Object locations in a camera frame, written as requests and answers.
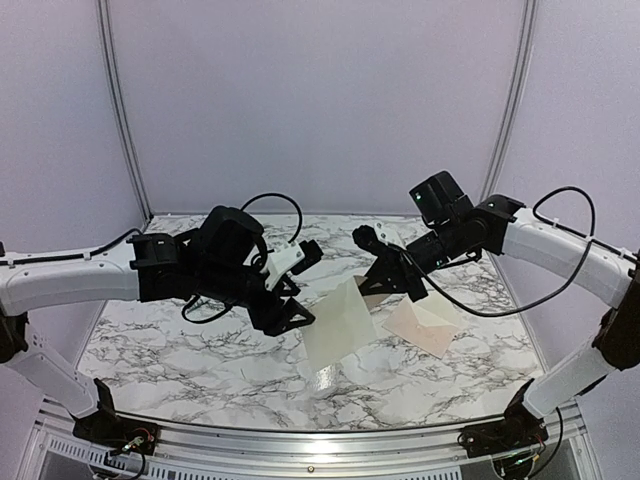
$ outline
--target gray marble vein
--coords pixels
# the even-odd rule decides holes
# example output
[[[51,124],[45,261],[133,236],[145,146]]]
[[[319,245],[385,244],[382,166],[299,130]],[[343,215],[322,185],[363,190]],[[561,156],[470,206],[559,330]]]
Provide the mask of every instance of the gray marble vein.
[[[149,231],[176,234],[202,216],[157,217]],[[258,216],[269,245],[295,229],[291,215]],[[382,221],[411,240],[425,232],[415,217],[307,215],[300,239],[315,239],[323,261],[296,277],[309,305],[373,257],[351,239],[358,226]],[[464,303],[486,311],[512,307],[491,262],[437,272],[433,278]],[[378,340],[314,373],[301,334],[277,338],[251,328],[242,309],[207,325],[180,316],[181,301],[109,302],[80,369],[104,380],[117,408],[184,422],[279,429],[378,429],[470,419],[500,413],[540,365],[518,316],[476,318],[442,360],[381,327],[402,299],[373,312]],[[192,316],[210,315],[204,304]]]

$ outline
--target black bracket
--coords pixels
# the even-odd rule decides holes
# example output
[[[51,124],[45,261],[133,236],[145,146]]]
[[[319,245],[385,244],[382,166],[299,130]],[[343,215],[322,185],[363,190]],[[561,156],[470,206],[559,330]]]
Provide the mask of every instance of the black bracket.
[[[98,379],[94,382],[98,387],[98,411],[84,418],[74,417],[73,436],[116,449],[142,436],[146,440],[138,450],[145,455],[153,455],[158,440],[158,425],[117,415],[109,387]]]
[[[0,312],[0,364],[7,363],[18,352],[29,349],[24,338],[25,326],[29,323],[27,314],[5,317]]]
[[[304,253],[304,258],[300,263],[291,269],[292,275],[300,275],[302,272],[313,267],[322,259],[322,249],[315,240],[303,240],[298,244]]]
[[[362,250],[378,257],[365,273],[365,281],[358,287],[363,297],[380,293],[408,293],[415,302],[427,296],[427,289],[413,265],[398,250],[380,242],[372,227],[362,225],[355,229],[353,240]]]
[[[618,370],[640,365],[640,258],[629,272],[631,284],[617,309],[603,317],[593,346]]]
[[[264,324],[266,322],[267,325],[259,328],[259,330],[262,330],[264,334],[269,337],[277,337],[294,328],[306,327],[311,325],[316,319],[309,310],[293,298],[287,300],[281,308],[275,308],[272,315],[265,314],[264,312],[257,315],[253,309],[249,308],[249,317],[252,323],[254,323],[254,328],[258,328],[256,323]]]
[[[533,379],[520,387],[507,406],[504,419],[468,425],[462,429],[458,443],[467,451],[469,458],[517,450],[549,439],[544,422],[523,406],[524,393],[532,383]]]

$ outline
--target folded paper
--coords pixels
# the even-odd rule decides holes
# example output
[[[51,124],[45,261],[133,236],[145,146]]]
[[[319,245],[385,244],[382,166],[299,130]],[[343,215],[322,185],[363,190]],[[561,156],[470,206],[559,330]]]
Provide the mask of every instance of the folded paper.
[[[315,372],[377,339],[369,308],[353,277],[310,310],[316,320],[300,330],[309,365]]]

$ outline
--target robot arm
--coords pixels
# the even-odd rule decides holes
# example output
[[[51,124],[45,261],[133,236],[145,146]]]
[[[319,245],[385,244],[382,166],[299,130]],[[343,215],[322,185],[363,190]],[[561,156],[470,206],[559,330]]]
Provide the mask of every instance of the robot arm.
[[[360,287],[363,295],[427,295],[421,276],[466,254],[482,250],[508,255],[570,277],[589,238],[581,238],[538,220],[531,209],[493,195],[473,206],[453,178],[442,172],[411,191],[431,231],[404,248],[381,224],[353,232],[361,248],[377,259]],[[466,427],[462,445],[470,457],[497,454],[548,438],[542,418],[575,395],[583,394],[615,370],[640,364],[640,268],[633,257],[592,243],[574,283],[593,293],[611,310],[600,330],[584,345],[516,394],[504,420]]]
[[[0,363],[58,400],[75,418],[74,434],[102,442],[157,426],[116,415],[108,387],[69,364],[28,322],[36,308],[92,300],[193,295],[246,308],[254,328],[277,336],[309,325],[313,315],[292,297],[297,275],[320,261],[315,241],[268,251],[249,214],[216,207],[202,226],[177,236],[135,235],[111,248],[42,254],[4,252],[0,244]],[[257,247],[256,261],[245,262]],[[145,453],[151,453],[147,442]]]

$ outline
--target beige envelope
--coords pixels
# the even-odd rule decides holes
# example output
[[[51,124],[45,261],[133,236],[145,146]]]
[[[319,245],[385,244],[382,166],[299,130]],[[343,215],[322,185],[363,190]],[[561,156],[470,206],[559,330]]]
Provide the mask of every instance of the beige envelope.
[[[315,322],[302,327],[309,365],[315,372],[338,363],[377,340],[371,314],[353,277],[310,308]]]
[[[452,303],[440,295],[438,292],[429,292],[429,296],[415,302],[420,308],[427,310],[434,315],[452,323],[461,329],[466,329],[469,325],[463,320],[460,313],[454,308]]]
[[[462,330],[434,313],[404,298],[382,325],[424,351],[442,358]]]

